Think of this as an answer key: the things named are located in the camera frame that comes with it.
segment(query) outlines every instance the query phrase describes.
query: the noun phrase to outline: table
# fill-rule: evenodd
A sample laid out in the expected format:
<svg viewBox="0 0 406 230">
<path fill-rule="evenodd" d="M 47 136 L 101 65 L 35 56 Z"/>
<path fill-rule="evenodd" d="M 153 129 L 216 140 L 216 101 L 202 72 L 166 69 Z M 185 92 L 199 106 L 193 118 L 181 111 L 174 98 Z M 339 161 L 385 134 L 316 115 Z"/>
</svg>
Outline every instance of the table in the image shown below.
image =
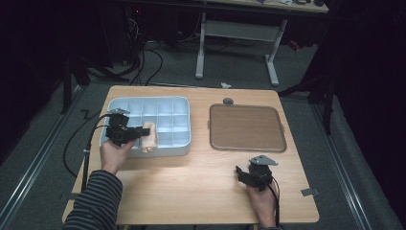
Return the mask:
<svg viewBox="0 0 406 230">
<path fill-rule="evenodd" d="M 256 0 L 205 0 L 204 1 L 205 4 L 207 2 L 230 4 L 230 5 L 241 5 L 241 6 L 257 7 L 257 8 L 277 9 L 277 10 L 284 10 L 284 11 L 320 12 L 320 13 L 328 12 L 328 7 L 326 5 L 323 5 L 322 7 L 317 7 L 316 5 L 314 5 L 313 1 L 311 3 L 305 4 L 305 5 L 298 5 L 296 3 L 292 3 L 290 6 L 280 3 L 277 0 L 263 3 L 263 4 Z M 204 57 L 205 57 L 204 42 L 205 42 L 206 35 L 223 36 L 223 37 L 238 38 L 238 39 L 251 39 L 251 40 L 273 42 L 273 46 L 269 51 L 269 55 L 265 56 L 265 62 L 266 62 L 266 66 L 268 69 L 268 74 L 269 74 L 269 78 L 271 80 L 271 84 L 273 86 L 278 86 L 279 81 L 278 81 L 278 76 L 277 76 L 277 73 L 275 70 L 274 58 L 278 51 L 278 47 L 280 45 L 286 23 L 287 23 L 287 19 L 284 19 L 284 20 L 282 20 L 281 25 L 279 27 L 270 27 L 270 26 L 243 24 L 243 23 L 236 23 L 236 22 L 207 20 L 206 13 L 203 12 L 202 20 L 201 20 L 201 27 L 200 27 L 200 46 L 199 46 L 199 52 L 197 55 L 195 77 L 197 79 L 203 78 Z"/>
<path fill-rule="evenodd" d="M 222 224 L 257 223 L 245 185 L 237 181 L 236 166 L 247 171 L 251 151 L 221 151 L 209 142 L 209 108 L 226 97 L 235 104 L 276 108 L 284 127 L 287 150 L 265 153 L 279 163 L 271 171 L 281 187 L 281 222 L 315 222 L 319 218 L 304 168 L 277 92 L 272 90 L 181 88 L 155 86 L 111 87 L 102 113 L 118 97 L 183 96 L 190 102 L 192 142 L 185 156 L 128 159 L 117 176 L 124 184 L 117 224 Z M 89 172 L 101 168 L 97 129 L 92 139 Z M 81 176 L 73 193 L 79 193 Z M 67 203 L 62 219 L 73 208 Z"/>
</svg>

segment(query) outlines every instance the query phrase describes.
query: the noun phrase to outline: person's left hand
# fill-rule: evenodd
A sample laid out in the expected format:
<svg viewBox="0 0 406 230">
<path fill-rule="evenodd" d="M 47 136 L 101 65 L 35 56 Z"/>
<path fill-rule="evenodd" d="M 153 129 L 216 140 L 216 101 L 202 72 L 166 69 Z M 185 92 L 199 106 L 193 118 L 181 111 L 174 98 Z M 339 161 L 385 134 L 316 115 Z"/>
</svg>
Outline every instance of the person's left hand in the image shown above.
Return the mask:
<svg viewBox="0 0 406 230">
<path fill-rule="evenodd" d="M 116 174 L 125 163 L 128 153 L 134 144 L 135 140 L 127 142 L 122 147 L 118 147 L 110 139 L 105 141 L 100 148 L 101 169 Z"/>
</svg>

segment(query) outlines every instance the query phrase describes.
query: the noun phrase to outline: gray carpet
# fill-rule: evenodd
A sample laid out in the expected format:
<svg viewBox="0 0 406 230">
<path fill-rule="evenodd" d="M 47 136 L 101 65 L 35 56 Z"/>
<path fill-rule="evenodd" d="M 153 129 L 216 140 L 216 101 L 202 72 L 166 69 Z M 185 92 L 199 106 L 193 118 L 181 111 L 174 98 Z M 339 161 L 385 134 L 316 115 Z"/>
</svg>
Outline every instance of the gray carpet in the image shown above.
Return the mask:
<svg viewBox="0 0 406 230">
<path fill-rule="evenodd" d="M 221 52 L 208 51 L 206 56 L 205 77 L 194 79 L 196 47 L 177 49 L 165 45 L 156 50 L 164 60 L 162 69 L 151 84 L 182 84 L 202 87 L 221 87 L 221 82 L 232 88 L 274 89 L 281 91 L 301 80 L 305 69 L 317 50 L 317 47 L 304 48 L 298 52 L 281 46 L 275 58 L 280 86 L 270 85 L 266 66 L 261 53 L 269 44 L 260 43 L 242 50 L 240 45 L 229 45 Z M 148 48 L 158 47 L 149 44 Z M 221 45 L 209 46 L 222 49 Z M 146 51 L 146 65 L 142 81 L 146 81 L 159 67 L 160 59 Z M 75 178 L 70 175 L 62 163 L 62 150 L 69 137 L 86 120 L 83 109 L 94 114 L 102 108 L 104 98 L 111 85 L 122 84 L 112 80 L 93 78 L 84 91 L 71 115 L 51 148 L 51 153 L 35 183 L 21 203 L 12 219 L 10 229 L 60 229 L 61 216 L 66 205 Z M 41 144 L 59 116 L 62 108 L 61 87 L 53 98 L 32 120 L 31 127 L 21 139 L 9 159 L 0 167 L 0 205 L 4 207 L 11 197 L 19 180 L 30 166 Z M 282 105 L 292 130 L 295 143 L 301 156 L 310 187 L 317 188 L 319 194 L 315 201 L 320 213 L 320 220 L 311 224 L 284 223 L 286 229 L 357 229 L 358 226 L 347 203 L 333 167 L 329 149 L 323 131 L 318 126 L 307 100 L 299 95 L 282 98 Z M 379 185 L 357 147 L 350 128 L 337 102 L 334 104 L 332 117 L 332 139 L 340 152 L 348 174 L 353 179 L 355 190 L 365 207 L 372 229 L 402 229 L 392 209 L 383 196 Z M 89 122 L 73 139 L 68 149 L 67 163 L 77 172 L 82 160 L 82 150 L 95 120 Z M 196 229 L 244 229 L 241 225 L 198 225 Z M 192 229 L 189 225 L 149 226 L 147 229 Z"/>
</svg>

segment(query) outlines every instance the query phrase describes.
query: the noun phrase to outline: round black object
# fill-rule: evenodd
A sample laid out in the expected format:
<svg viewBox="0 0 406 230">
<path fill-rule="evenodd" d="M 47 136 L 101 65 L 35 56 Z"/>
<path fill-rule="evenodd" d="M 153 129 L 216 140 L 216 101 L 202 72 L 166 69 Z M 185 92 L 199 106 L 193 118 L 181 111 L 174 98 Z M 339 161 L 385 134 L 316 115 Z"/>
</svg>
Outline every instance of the round black object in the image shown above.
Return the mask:
<svg viewBox="0 0 406 230">
<path fill-rule="evenodd" d="M 324 0 L 314 0 L 314 5 L 322 7 L 325 4 Z"/>
<path fill-rule="evenodd" d="M 234 101 L 231 98 L 225 98 L 225 99 L 223 99 L 223 103 L 227 104 L 227 105 L 232 105 L 234 103 Z"/>
</svg>

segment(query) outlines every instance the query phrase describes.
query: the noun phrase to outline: forearm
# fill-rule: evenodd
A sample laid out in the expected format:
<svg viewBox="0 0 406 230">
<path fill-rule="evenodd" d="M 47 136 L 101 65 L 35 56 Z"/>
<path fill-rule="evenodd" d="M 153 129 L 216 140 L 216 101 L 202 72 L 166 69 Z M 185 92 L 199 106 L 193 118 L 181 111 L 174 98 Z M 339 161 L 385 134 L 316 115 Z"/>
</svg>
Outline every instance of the forearm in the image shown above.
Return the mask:
<svg viewBox="0 0 406 230">
<path fill-rule="evenodd" d="M 114 174 L 94 171 L 78 195 L 63 229 L 115 229 L 123 184 Z"/>
</svg>

